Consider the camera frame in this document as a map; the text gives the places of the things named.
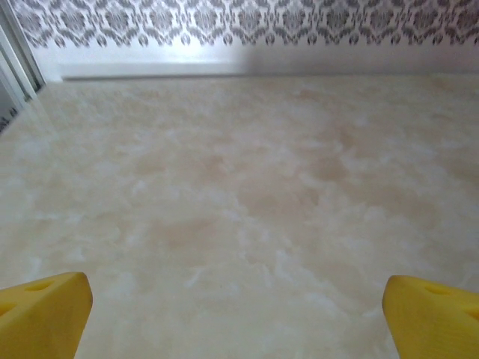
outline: hole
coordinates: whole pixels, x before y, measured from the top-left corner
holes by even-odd
[[[33,286],[29,286],[28,288],[25,288],[27,292],[37,292],[39,290],[44,290],[45,288],[48,288],[49,286],[52,285],[53,282],[41,282],[39,284],[34,284]]]
[[[10,312],[15,308],[16,304],[14,303],[1,303],[0,304],[0,316],[3,316],[6,312]]]
[[[466,313],[469,314],[472,318],[479,321],[479,308],[467,310]]]
[[[424,287],[428,292],[431,292],[433,294],[437,295],[447,295],[451,294],[447,289],[439,288],[437,286],[426,286]]]

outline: wallpaper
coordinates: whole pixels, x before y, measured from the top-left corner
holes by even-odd
[[[479,42],[479,0],[12,0],[33,47]]]

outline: floor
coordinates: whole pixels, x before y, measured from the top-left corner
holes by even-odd
[[[49,85],[0,137],[0,287],[84,271],[77,359],[397,358],[479,290],[479,76]]]

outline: beige marble tile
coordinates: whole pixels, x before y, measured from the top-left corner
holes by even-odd
[[[0,286],[84,271],[77,358],[397,358],[392,274],[479,290],[479,77],[50,85],[0,137]]]

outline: floral pattern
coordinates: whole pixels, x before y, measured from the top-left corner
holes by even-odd
[[[479,43],[479,0],[10,0],[33,47]]]

